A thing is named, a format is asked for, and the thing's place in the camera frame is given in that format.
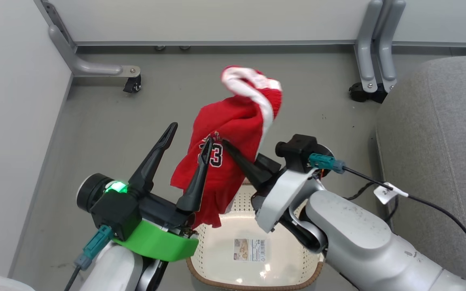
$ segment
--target green bracket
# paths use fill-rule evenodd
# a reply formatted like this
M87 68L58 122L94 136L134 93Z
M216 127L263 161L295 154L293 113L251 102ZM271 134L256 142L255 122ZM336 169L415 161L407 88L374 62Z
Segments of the green bracket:
M127 241L113 241L144 257L163 261L177 261L194 255L198 239L187 239L141 221Z

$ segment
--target robotic arm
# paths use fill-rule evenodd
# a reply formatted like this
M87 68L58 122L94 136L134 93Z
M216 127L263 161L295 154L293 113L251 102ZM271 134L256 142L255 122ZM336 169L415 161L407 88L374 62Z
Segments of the robotic arm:
M187 193L177 204L152 194L152 178L177 124L172 123L128 181L101 174L80 187L77 204L91 213L95 226L108 226L112 242L98 256L82 291L154 291L168 262L194 254L191 230L200 209L210 158L208 139ZM276 153L286 166L259 154L251 163L229 142L222 145L257 190L251 198L256 221L265 232L277 223L313 253L326 252L329 265L365 291L466 291L466 280L420 254L374 214L324 188L314 179L309 157L333 157L316 138L294 135ZM322 170L322 177L329 169ZM299 217L296 208L307 200Z

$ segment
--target teal connector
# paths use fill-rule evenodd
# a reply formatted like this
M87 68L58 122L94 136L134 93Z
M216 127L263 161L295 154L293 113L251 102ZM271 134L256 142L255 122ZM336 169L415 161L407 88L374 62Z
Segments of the teal connector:
M309 163L314 168L332 170L340 174L344 173L345 163L342 160L336 160L333 156L311 154Z
M102 225L89 243L83 248L84 255L90 259L94 259L107 243L109 243L113 236L114 234L111 228L107 225Z

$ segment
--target laundry basket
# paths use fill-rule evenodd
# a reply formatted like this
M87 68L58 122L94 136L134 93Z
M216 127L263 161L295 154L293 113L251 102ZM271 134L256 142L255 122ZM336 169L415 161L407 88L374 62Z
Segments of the laundry basket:
M253 186L242 185L231 212L220 216L222 227L196 228L199 245L186 260L190 272L224 289L291 291L309 286L320 274L324 257L306 250L279 224L269 234L261 230L251 206L254 193Z

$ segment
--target barcode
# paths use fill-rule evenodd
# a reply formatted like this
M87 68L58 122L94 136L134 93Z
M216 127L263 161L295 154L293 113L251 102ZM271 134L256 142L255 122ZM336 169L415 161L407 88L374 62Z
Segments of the barcode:
M265 240L260 240L260 255L265 255Z

